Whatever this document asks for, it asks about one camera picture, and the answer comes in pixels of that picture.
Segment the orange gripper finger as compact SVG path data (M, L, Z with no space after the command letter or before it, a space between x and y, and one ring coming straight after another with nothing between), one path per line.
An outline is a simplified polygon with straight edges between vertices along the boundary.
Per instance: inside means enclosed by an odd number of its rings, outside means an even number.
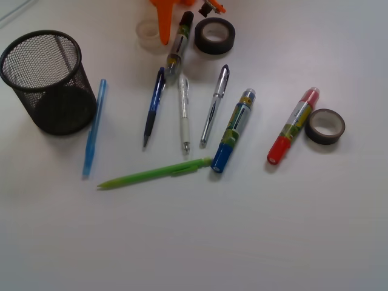
M173 7L176 0L150 0L156 7L158 16L159 36L163 45L167 45L170 39Z

